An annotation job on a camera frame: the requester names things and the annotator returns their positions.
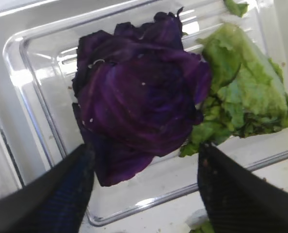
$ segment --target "red cabbage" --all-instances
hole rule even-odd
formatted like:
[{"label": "red cabbage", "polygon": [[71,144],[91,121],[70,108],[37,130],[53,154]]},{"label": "red cabbage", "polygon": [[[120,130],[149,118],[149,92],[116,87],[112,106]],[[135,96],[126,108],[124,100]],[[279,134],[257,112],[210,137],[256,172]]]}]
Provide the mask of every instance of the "red cabbage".
[{"label": "red cabbage", "polygon": [[123,23],[114,35],[80,39],[74,113],[96,150],[102,186],[128,180],[154,156],[178,149],[203,120],[195,104],[207,97],[211,73],[200,55],[183,50],[181,37],[179,18],[157,13],[139,28]]}]

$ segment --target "purple cabbage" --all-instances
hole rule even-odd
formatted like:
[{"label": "purple cabbage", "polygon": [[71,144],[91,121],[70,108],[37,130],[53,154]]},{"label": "purple cabbage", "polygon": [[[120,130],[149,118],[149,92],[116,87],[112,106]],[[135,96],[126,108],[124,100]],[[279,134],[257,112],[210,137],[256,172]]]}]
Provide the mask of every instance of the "purple cabbage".
[{"label": "purple cabbage", "polygon": [[157,13],[153,23],[118,24],[114,35],[80,39],[74,114],[96,150],[102,186],[178,149],[203,120],[195,104],[207,97],[211,73],[200,55],[183,50],[181,37],[179,17]]}]

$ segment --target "clear plastic container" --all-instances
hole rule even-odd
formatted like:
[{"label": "clear plastic container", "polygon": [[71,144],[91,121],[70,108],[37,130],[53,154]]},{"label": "clear plastic container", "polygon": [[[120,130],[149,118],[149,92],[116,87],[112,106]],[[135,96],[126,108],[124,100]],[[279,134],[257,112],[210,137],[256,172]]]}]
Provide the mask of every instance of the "clear plastic container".
[{"label": "clear plastic container", "polygon": [[[32,173],[20,160],[17,142],[12,141],[19,173],[26,183],[83,143],[71,107],[76,101],[71,80],[77,68],[76,48],[80,37],[100,29],[112,33],[117,23],[126,21],[141,25],[151,21],[156,12],[176,12],[184,6],[180,18],[183,31],[189,34],[183,37],[184,48],[199,52],[202,47],[195,42],[196,38],[208,36],[220,26],[222,19],[232,20],[222,0],[113,0],[111,5],[103,1],[93,5],[84,0],[78,1],[78,5],[68,0],[61,1],[61,5],[49,2],[15,13],[17,19],[20,14],[24,15],[21,21],[32,19],[33,15],[36,20],[31,25],[22,23],[24,27],[19,31],[13,30],[3,46],[2,58],[16,93],[18,111],[26,118],[22,127],[27,127],[35,143],[29,165],[38,164],[40,169],[39,173],[29,176]],[[280,64],[286,62],[273,3],[268,8],[262,5],[265,2],[262,0],[247,2],[248,13],[236,22],[264,53]],[[56,16],[40,19],[54,10]],[[287,66],[284,71],[288,89]],[[9,128],[9,123],[4,123],[6,132]],[[254,170],[288,158],[288,130],[248,139],[232,137],[220,148],[241,165]],[[178,151],[174,151],[154,160],[133,179],[118,185],[100,187],[96,183],[88,207],[90,222],[95,226],[106,225],[196,191],[197,156],[179,158],[177,155]]]}]

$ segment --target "white countertop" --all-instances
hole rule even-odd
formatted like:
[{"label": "white countertop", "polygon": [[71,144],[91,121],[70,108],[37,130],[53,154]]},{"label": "white countertop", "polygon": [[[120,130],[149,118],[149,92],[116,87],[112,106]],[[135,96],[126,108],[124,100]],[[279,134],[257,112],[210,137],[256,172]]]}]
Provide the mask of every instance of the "white countertop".
[{"label": "white countertop", "polygon": [[[0,10],[28,2],[33,2],[33,0],[0,0]],[[288,191],[288,160],[258,170],[255,174],[260,177],[265,177],[268,182]],[[189,227],[185,224],[186,219],[197,209],[202,208],[203,204],[197,192],[145,210],[105,227],[93,228],[85,218],[81,232],[188,233]]]}]

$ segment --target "plastic tray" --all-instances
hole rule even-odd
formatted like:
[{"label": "plastic tray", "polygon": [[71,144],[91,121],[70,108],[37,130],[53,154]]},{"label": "plastic tray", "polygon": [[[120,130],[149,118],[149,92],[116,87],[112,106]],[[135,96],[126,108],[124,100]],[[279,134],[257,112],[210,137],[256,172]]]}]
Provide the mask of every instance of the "plastic tray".
[{"label": "plastic tray", "polygon": [[[262,5],[262,0],[247,2],[249,11],[238,24],[264,53],[284,63],[275,8]],[[48,0],[0,15],[0,26],[15,20],[19,23],[7,26],[0,35],[0,121],[24,183],[83,143],[71,107],[76,101],[71,80],[76,72],[79,38],[100,29],[112,33],[121,22],[141,25],[158,11],[176,12],[181,6],[185,7],[180,17],[183,31],[189,34],[183,44],[188,51],[200,51],[196,38],[206,37],[218,28],[221,18],[229,18],[222,0],[112,0],[93,4],[87,0]],[[288,89],[287,66],[285,80]],[[255,170],[288,158],[288,130],[244,140],[233,137],[220,148]],[[174,151],[154,160],[146,170],[118,185],[100,187],[96,183],[88,207],[91,224],[103,226],[196,191],[197,156],[182,159],[177,155]]]}]

